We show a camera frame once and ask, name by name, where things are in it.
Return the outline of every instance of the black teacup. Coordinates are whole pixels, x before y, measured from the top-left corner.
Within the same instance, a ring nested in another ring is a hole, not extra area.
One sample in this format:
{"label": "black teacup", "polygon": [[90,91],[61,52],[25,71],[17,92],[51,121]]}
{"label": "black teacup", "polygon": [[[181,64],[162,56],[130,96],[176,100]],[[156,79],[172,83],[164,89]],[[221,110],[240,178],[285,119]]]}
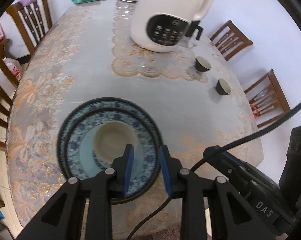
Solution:
{"label": "black teacup", "polygon": [[222,96],[229,95],[232,92],[229,84],[222,78],[218,80],[215,89]]}
{"label": "black teacup", "polygon": [[203,57],[197,57],[195,61],[195,68],[200,72],[208,71],[212,68],[210,63]]}

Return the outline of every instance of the screw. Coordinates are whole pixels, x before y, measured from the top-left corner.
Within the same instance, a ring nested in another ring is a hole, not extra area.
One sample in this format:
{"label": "screw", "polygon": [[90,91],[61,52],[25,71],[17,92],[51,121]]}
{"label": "screw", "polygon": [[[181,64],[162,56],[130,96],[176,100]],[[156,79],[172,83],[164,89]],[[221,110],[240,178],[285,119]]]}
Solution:
{"label": "screw", "polygon": [[77,183],[77,181],[78,181],[78,178],[76,178],[76,177],[71,177],[68,179],[69,184],[75,184],[75,183]]}
{"label": "screw", "polygon": [[226,182],[226,179],[225,179],[225,177],[223,177],[223,176],[218,176],[218,177],[216,178],[216,180],[217,180],[217,182],[220,183],[220,184],[224,184],[224,183]]}
{"label": "screw", "polygon": [[114,174],[114,172],[115,172],[115,170],[114,170],[113,168],[107,168],[107,169],[105,170],[105,173],[106,173],[107,175]]}
{"label": "screw", "polygon": [[179,173],[182,175],[188,175],[190,173],[190,170],[186,168],[182,168],[179,170]]}

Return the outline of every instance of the blue gripper pad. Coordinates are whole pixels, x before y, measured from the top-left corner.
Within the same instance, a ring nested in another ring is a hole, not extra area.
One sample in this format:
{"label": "blue gripper pad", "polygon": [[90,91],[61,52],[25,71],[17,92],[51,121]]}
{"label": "blue gripper pad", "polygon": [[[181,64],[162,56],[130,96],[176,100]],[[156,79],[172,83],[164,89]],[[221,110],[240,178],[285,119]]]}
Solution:
{"label": "blue gripper pad", "polygon": [[160,162],[161,162],[161,170],[163,173],[165,190],[169,197],[172,197],[173,190],[171,184],[171,178],[169,174],[169,168],[167,166],[166,158],[164,155],[163,147],[160,147]]}
{"label": "blue gripper pad", "polygon": [[130,178],[132,175],[132,165],[134,163],[134,147],[131,146],[129,150],[129,156],[126,163],[126,168],[124,172],[124,186],[123,186],[123,195],[126,196],[129,188]]}
{"label": "blue gripper pad", "polygon": [[234,155],[232,155],[229,152],[223,152],[223,154],[225,156],[227,156],[228,158],[230,158],[233,162],[235,162],[238,166],[241,166],[243,168],[245,168],[245,164],[238,158],[236,158]]}

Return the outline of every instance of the control panel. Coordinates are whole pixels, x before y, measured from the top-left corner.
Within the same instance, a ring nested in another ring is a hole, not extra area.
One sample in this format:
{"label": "control panel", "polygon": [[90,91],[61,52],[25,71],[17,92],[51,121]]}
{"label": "control panel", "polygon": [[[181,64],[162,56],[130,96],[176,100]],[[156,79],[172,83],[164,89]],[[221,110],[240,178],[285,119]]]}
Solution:
{"label": "control panel", "polygon": [[156,15],[147,24],[148,37],[155,43],[174,46],[186,32],[188,22],[169,15]]}

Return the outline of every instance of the plate rim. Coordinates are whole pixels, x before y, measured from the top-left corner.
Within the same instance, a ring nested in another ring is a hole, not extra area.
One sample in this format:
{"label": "plate rim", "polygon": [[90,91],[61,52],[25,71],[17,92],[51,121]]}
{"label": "plate rim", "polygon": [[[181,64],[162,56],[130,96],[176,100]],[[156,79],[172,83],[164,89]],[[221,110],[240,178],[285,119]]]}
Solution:
{"label": "plate rim", "polygon": [[69,120],[74,116],[74,114],[76,114],[79,110],[85,108],[86,106],[88,105],[91,105],[91,104],[94,104],[94,103],[99,103],[99,102],[102,102],[102,101],[108,101],[108,102],[120,102],[120,103],[125,103],[125,104],[128,104],[130,106],[133,106],[135,108],[137,108],[139,111],[141,111],[144,115],[146,115],[146,117],[149,119],[150,123],[154,126],[155,128],[155,132],[157,134],[157,137],[159,139],[159,147],[162,146],[164,143],[163,143],[163,138],[162,138],[162,135],[161,135],[161,132],[157,126],[157,124],[155,123],[155,121],[153,120],[153,118],[143,109],[141,108],[140,106],[138,106],[137,104],[131,102],[131,101],[128,101],[126,99],[123,99],[123,98],[115,98],[115,97],[102,97],[102,98],[94,98],[94,99],[91,99],[89,101],[86,101],[84,103],[82,103],[81,105],[77,106],[73,111],[71,111],[68,116],[65,118],[65,120],[63,121],[62,125],[60,126],[59,128],[59,131],[58,131],[58,135],[57,135],[57,142],[56,142],[56,155],[57,155],[57,161],[58,161],[58,165],[59,165],[59,168],[60,168],[60,171],[61,173],[63,174],[63,176],[65,177],[65,179],[69,179],[68,177],[68,174],[66,173],[64,167],[63,167],[63,164],[61,162],[61,159],[60,159],[60,149],[59,149],[59,145],[60,145],[60,141],[61,141],[61,135],[62,135],[62,132],[64,130],[64,128],[66,127],[67,123],[69,122]]}
{"label": "plate rim", "polygon": [[[157,145],[157,142],[155,140],[155,137],[154,137],[154,134],[152,132],[152,129],[150,129],[150,127],[149,127],[148,124],[146,124],[142,119],[140,119],[134,113],[131,113],[131,112],[127,111],[127,110],[123,110],[123,109],[120,109],[120,108],[115,108],[115,107],[102,107],[102,108],[99,108],[99,109],[95,109],[95,110],[89,111],[86,114],[82,115],[79,119],[77,119],[72,124],[71,128],[69,129],[68,133],[66,134],[66,136],[65,136],[65,145],[68,144],[71,132],[73,131],[73,129],[76,127],[76,125],[79,122],[81,122],[82,120],[84,120],[85,118],[87,118],[87,117],[89,117],[89,116],[91,116],[93,114],[97,114],[97,113],[100,113],[100,112],[119,112],[119,113],[124,113],[124,114],[132,116],[133,118],[137,119],[148,130],[149,134],[151,135],[151,137],[152,137],[152,139],[154,141],[155,154],[156,154],[157,158],[156,158],[156,162],[155,162],[154,172],[151,175],[151,177],[149,178],[148,182],[141,189],[139,189],[137,192],[135,192],[134,194],[132,194],[130,196],[123,197],[123,198],[118,198],[118,199],[112,199],[112,204],[127,203],[127,202],[130,202],[130,201],[132,201],[132,200],[140,197],[141,195],[143,195],[154,184],[154,182],[156,181],[156,179],[158,177],[158,174],[160,172],[160,162],[159,162],[159,147],[160,147],[160,145]],[[150,122],[154,125],[155,128],[157,128],[156,124],[153,122],[152,119],[150,119]],[[67,148],[64,147],[63,158],[64,158],[64,162],[65,163],[67,163],[66,154],[65,154],[66,150],[67,150]],[[68,174],[70,174],[70,175],[72,174],[72,172],[69,169],[67,171],[65,171],[65,172],[68,172],[68,173],[66,173],[68,178],[71,177],[71,176],[68,175]]]}

